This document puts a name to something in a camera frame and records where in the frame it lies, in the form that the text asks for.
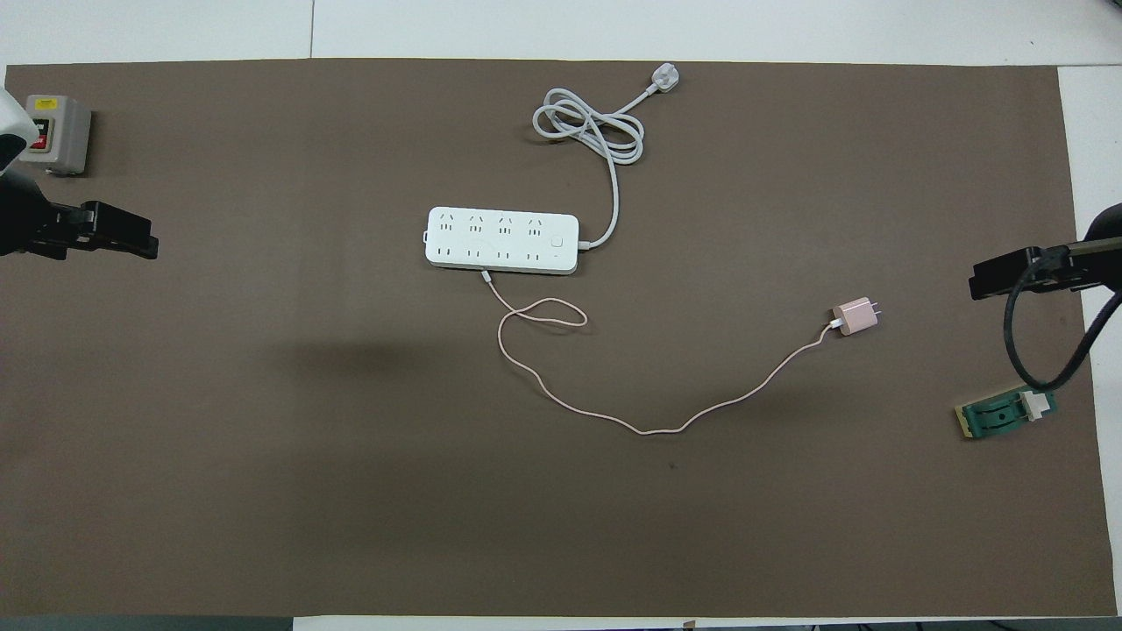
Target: brown mat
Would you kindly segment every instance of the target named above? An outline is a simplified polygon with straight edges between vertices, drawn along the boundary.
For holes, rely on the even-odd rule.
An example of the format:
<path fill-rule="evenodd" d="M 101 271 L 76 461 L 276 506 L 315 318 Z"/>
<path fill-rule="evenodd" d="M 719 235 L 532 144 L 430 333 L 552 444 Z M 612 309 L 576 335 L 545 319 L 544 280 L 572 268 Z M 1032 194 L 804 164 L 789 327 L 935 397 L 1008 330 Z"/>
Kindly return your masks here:
<path fill-rule="evenodd" d="M 590 331 L 515 323 L 574 403 L 495 347 L 478 274 L 431 267 L 438 204 L 609 213 L 600 158 L 536 140 L 554 85 L 610 109 L 656 64 L 277 61 L 15 66 L 95 110 L 56 201 L 153 219 L 159 259 L 0 259 L 0 614 L 1113 614 L 1085 368 L 1060 412 L 965 441 L 1014 385 L 971 265 L 1074 237 L 1056 72 L 682 64 L 571 277 Z M 1069 294 L 1023 301 L 1058 368 Z"/>

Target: cable connector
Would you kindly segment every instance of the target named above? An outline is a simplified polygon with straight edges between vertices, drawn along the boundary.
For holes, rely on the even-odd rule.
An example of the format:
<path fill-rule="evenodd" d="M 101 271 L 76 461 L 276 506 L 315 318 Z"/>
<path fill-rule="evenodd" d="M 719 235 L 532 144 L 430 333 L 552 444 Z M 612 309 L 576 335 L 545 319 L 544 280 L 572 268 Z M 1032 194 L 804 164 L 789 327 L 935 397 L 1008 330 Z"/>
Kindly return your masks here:
<path fill-rule="evenodd" d="M 881 314 L 875 310 L 877 303 L 870 302 L 867 298 L 858 298 L 852 302 L 839 304 L 834 308 L 835 320 L 830 321 L 831 329 L 842 329 L 842 335 L 852 336 L 857 331 L 864 331 L 877 324 L 876 317 Z"/>
<path fill-rule="evenodd" d="M 670 92 L 674 85 L 678 85 L 680 79 L 681 75 L 678 73 L 678 68 L 670 62 L 659 66 L 654 71 L 654 74 L 651 75 L 651 82 L 659 89 L 659 92 Z"/>

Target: power strip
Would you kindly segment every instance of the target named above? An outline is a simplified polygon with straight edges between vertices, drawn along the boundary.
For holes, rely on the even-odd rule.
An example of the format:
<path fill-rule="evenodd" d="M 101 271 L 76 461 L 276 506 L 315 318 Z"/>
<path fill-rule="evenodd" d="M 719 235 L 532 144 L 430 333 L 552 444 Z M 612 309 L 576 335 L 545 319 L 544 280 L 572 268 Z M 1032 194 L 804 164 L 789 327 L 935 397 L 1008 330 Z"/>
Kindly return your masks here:
<path fill-rule="evenodd" d="M 572 274 L 579 230 L 571 214 L 438 205 L 424 255 L 436 267 Z"/>

